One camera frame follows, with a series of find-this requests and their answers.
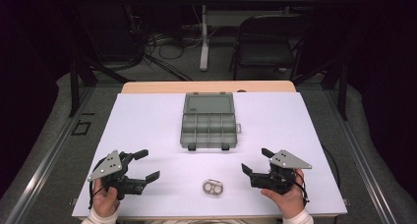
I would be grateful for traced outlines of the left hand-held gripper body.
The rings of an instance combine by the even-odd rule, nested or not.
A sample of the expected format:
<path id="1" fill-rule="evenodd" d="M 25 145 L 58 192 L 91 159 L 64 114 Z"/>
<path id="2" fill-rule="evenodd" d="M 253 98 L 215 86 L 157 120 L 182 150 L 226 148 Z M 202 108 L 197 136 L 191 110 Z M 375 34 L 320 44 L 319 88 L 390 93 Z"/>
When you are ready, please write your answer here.
<path id="1" fill-rule="evenodd" d="M 102 185 L 108 189 L 113 187 L 117 190 L 117 198 L 122 200 L 125 195 L 140 195 L 146 184 L 145 180 L 130 179 L 126 176 L 128 165 L 133 158 L 134 153 L 118 152 L 114 149 L 106 157 L 100 159 L 93 168 L 87 181 L 92 183 L 100 179 Z"/>

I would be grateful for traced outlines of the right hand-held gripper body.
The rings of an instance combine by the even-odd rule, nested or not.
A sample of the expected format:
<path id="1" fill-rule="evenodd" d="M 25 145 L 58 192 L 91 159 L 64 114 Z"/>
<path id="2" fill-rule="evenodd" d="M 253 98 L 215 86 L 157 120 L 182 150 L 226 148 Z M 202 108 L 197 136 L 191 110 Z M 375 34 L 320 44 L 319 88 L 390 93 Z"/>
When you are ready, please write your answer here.
<path id="1" fill-rule="evenodd" d="M 269 171 L 266 174 L 255 173 L 250 178 L 253 188 L 269 189 L 284 195 L 296 185 L 297 169 L 311 169 L 312 165 L 282 149 L 274 153 L 274 157 L 268 159 Z"/>

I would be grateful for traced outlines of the silver metal ring clip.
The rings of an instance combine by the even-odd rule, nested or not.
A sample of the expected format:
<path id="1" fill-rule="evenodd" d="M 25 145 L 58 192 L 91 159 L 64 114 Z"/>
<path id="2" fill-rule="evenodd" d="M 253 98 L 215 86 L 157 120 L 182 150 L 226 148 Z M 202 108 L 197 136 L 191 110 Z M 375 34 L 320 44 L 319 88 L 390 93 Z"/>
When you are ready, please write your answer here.
<path id="1" fill-rule="evenodd" d="M 220 196 L 224 187 L 220 181 L 207 179 L 203 182 L 203 191 L 210 196 Z"/>

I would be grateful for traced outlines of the grey plastic compartment box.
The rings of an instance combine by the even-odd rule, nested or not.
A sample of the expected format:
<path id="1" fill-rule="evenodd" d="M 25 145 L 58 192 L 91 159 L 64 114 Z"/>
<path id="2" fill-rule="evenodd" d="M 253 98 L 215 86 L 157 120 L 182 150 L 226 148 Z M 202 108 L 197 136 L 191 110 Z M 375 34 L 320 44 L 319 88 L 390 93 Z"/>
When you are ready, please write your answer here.
<path id="1" fill-rule="evenodd" d="M 237 145 L 234 98 L 231 92 L 189 92 L 185 96 L 180 143 L 183 148 L 229 150 Z"/>

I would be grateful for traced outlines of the person's left hand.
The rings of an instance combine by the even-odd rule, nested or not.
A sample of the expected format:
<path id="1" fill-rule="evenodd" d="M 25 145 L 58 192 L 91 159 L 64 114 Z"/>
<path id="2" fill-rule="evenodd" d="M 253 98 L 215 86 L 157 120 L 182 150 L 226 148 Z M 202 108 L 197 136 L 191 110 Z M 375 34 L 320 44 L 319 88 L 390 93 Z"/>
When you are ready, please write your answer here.
<path id="1" fill-rule="evenodd" d="M 100 179 L 93 181 L 92 208 L 102 218 L 115 214 L 119 207 L 118 192 L 115 188 L 106 189 Z"/>

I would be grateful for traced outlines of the person's right hand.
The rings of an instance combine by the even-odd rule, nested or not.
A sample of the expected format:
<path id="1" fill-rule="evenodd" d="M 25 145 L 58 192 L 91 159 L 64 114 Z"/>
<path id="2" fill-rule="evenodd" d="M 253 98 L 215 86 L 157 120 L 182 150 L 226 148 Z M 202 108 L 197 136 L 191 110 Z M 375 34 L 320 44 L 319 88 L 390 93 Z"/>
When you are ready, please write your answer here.
<path id="1" fill-rule="evenodd" d="M 296 185 L 293 185 L 291 190 L 284 195 L 269 189 L 261 189 L 261 194 L 276 204 L 285 219 L 294 218 L 305 209 L 302 191 L 304 174 L 301 169 L 297 169 L 296 173 Z"/>

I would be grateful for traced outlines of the white board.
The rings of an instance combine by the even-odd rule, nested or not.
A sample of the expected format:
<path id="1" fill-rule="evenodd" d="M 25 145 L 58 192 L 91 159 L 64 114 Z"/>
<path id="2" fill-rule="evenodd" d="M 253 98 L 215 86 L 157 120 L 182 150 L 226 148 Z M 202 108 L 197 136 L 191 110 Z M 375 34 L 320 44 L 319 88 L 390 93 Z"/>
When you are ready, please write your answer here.
<path id="1" fill-rule="evenodd" d="M 122 220 L 233 219 L 279 216 L 275 204 L 253 188 L 242 171 L 244 163 L 265 173 L 268 159 L 261 150 L 285 149 L 312 165 L 305 170 L 314 216 L 335 216 L 346 211 L 341 194 L 312 120 L 298 92 L 238 92 L 235 115 L 242 128 L 235 148 L 228 151 L 199 148 L 189 151 L 180 144 L 185 96 L 182 93 L 117 96 L 95 152 L 95 159 L 114 149 L 149 155 L 129 165 L 128 176 L 142 179 L 159 171 L 157 181 L 139 196 L 126 196 L 119 206 Z M 220 181 L 220 196 L 203 191 L 207 179 Z"/>

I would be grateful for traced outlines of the black metal stand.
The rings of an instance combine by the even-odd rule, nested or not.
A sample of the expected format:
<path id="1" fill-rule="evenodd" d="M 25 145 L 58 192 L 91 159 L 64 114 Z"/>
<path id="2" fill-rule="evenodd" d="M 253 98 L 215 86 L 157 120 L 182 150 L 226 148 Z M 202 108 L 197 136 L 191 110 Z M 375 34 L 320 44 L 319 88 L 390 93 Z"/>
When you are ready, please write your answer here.
<path id="1" fill-rule="evenodd" d="M 70 83 L 71 83 L 71 111 L 70 117 L 73 117 L 81 108 L 81 97 L 79 89 L 79 79 L 82 79 L 87 87 L 95 87 L 98 83 L 94 70 L 99 70 L 104 75 L 116 80 L 120 84 L 128 83 L 129 80 L 116 72 L 110 70 L 87 55 L 76 40 L 76 36 L 70 28 L 67 28 L 72 64 L 70 65 Z"/>
<path id="2" fill-rule="evenodd" d="M 311 72 L 303 75 L 296 76 L 292 82 L 297 85 L 310 79 L 321 71 L 327 71 L 325 77 L 322 79 L 322 89 L 333 89 L 336 83 L 338 86 L 337 97 L 337 111 L 341 118 L 346 121 L 346 94 L 348 84 L 348 64 L 345 60 L 331 59 L 324 62 L 320 67 L 312 70 Z"/>

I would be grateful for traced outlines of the wooden table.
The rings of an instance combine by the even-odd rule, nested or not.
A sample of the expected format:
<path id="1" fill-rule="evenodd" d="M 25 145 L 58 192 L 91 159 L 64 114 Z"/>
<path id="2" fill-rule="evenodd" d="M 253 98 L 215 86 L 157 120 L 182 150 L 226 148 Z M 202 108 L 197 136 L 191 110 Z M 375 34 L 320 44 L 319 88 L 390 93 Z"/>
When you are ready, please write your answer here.
<path id="1" fill-rule="evenodd" d="M 122 93 L 185 92 L 295 92 L 290 81 L 134 82 L 123 85 Z"/>

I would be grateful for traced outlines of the black folding chair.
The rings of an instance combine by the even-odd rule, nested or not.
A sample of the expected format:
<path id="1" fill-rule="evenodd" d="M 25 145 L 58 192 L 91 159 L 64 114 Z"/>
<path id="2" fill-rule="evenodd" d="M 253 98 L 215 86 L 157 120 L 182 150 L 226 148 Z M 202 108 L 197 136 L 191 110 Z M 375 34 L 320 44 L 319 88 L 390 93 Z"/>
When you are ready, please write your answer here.
<path id="1" fill-rule="evenodd" d="M 300 14 L 257 15 L 238 28 L 229 70 L 233 79 L 243 69 L 283 71 L 289 80 L 295 77 L 310 19 Z"/>

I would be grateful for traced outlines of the aluminium rail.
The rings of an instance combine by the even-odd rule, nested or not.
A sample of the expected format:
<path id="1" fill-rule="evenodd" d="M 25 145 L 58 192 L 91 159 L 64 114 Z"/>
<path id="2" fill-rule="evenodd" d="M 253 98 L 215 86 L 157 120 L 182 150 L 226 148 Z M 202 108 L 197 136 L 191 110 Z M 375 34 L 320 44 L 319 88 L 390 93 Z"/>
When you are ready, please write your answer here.
<path id="1" fill-rule="evenodd" d="M 73 215 L 96 143 L 95 89 L 86 88 L 70 117 L 64 97 L 41 131 L 29 158 L 0 200 L 0 224 L 80 224 Z"/>
<path id="2" fill-rule="evenodd" d="M 382 192 L 381 186 L 377 182 L 359 142 L 355 138 L 348 122 L 345 121 L 339 113 L 335 93 L 332 90 L 325 90 L 325 95 L 328 99 L 328 103 L 334 117 L 337 119 L 343 133 L 347 137 L 348 148 L 354 160 L 355 166 L 357 167 L 362 183 L 368 192 L 382 224 L 397 224 L 397 221 L 387 203 L 387 199 Z"/>

